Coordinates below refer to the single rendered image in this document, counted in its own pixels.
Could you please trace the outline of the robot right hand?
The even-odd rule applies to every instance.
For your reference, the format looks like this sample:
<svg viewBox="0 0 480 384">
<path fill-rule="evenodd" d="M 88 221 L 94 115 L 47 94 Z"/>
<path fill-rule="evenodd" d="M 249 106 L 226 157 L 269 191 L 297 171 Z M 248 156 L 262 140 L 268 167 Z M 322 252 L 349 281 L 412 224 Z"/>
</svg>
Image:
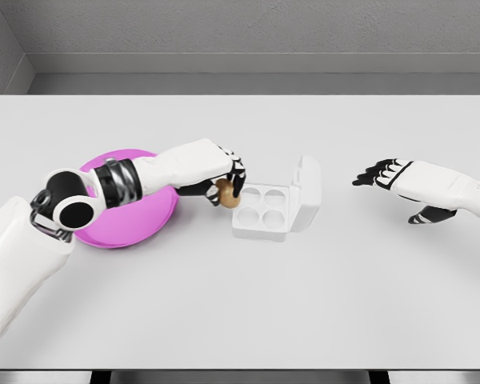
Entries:
<svg viewBox="0 0 480 384">
<path fill-rule="evenodd" d="M 401 158 L 384 159 L 365 169 L 352 181 L 354 186 L 377 186 L 399 197 L 426 206 L 409 217 L 412 225 L 433 224 L 454 217 L 458 203 L 454 184 L 462 175 L 443 166 Z"/>
</svg>

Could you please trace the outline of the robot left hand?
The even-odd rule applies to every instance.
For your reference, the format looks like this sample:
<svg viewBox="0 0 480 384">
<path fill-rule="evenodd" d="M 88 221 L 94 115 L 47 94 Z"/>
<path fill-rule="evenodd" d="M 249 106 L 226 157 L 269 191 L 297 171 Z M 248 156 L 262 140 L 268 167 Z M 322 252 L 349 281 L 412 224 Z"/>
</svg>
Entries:
<svg viewBox="0 0 480 384">
<path fill-rule="evenodd" d="M 246 180 L 242 159 L 233 151 L 204 138 L 170 150 L 174 158 L 171 186 L 180 197 L 205 197 L 213 206 L 222 202 L 216 183 L 225 179 L 232 186 L 231 196 L 239 198 Z"/>
</svg>

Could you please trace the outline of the brown egg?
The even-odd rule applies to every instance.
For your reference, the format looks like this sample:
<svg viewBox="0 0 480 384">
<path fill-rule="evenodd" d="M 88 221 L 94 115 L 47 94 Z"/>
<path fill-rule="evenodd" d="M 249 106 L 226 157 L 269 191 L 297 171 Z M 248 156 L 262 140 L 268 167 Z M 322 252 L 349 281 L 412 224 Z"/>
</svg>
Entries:
<svg viewBox="0 0 480 384">
<path fill-rule="evenodd" d="M 234 197 L 234 186 L 231 180 L 220 178 L 215 183 L 218 188 L 219 203 L 228 209 L 234 209 L 240 204 L 240 196 Z"/>
</svg>

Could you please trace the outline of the white egg box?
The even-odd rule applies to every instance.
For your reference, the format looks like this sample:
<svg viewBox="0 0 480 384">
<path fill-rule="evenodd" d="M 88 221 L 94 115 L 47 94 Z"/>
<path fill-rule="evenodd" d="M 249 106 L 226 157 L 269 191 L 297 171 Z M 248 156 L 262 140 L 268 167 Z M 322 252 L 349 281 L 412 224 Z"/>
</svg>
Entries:
<svg viewBox="0 0 480 384">
<path fill-rule="evenodd" d="M 321 166 L 303 155 L 288 186 L 244 186 L 240 204 L 233 210 L 233 236 L 282 242 L 288 233 L 309 228 L 321 205 Z"/>
</svg>

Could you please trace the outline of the pink round plate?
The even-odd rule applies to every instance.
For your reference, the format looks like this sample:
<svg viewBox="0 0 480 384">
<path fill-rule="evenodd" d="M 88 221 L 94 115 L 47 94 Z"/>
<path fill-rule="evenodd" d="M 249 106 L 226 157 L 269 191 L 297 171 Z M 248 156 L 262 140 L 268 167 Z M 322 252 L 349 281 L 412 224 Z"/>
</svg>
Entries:
<svg viewBox="0 0 480 384">
<path fill-rule="evenodd" d="M 167 186 L 131 204 L 105 210 L 98 219 L 74 236 L 98 248 L 132 246 L 154 235 L 168 222 L 178 194 Z"/>
</svg>

